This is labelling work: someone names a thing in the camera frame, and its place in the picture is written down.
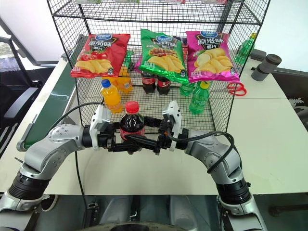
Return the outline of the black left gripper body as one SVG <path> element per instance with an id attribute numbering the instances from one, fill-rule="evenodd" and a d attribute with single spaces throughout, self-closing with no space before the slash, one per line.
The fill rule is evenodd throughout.
<path id="1" fill-rule="evenodd" d="M 116 137 L 114 123 L 110 122 L 107 126 L 104 126 L 97 135 L 98 146 L 100 148 L 107 149 L 109 152 L 115 152 Z"/>

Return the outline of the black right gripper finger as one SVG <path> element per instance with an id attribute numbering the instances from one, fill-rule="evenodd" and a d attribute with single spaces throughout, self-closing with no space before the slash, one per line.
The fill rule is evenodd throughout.
<path id="1" fill-rule="evenodd" d="M 150 116 L 144 116 L 144 125 L 145 126 L 160 126 L 162 119 L 150 117 Z"/>
<path id="2" fill-rule="evenodd" d="M 125 138 L 128 142 L 133 143 L 141 148 L 155 148 L 157 141 L 148 139 L 142 135 L 126 135 Z"/>

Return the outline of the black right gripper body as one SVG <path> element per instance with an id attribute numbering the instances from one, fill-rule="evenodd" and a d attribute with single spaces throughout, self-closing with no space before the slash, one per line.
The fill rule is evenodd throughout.
<path id="1" fill-rule="evenodd" d="M 170 122 L 170 120 L 165 121 L 164 119 L 162 119 L 160 126 L 154 127 L 158 128 L 159 133 L 154 152 L 156 155 L 159 155 L 161 149 L 167 149 L 171 146 L 172 139 L 169 137 L 168 132 L 172 131 L 173 124 Z"/>

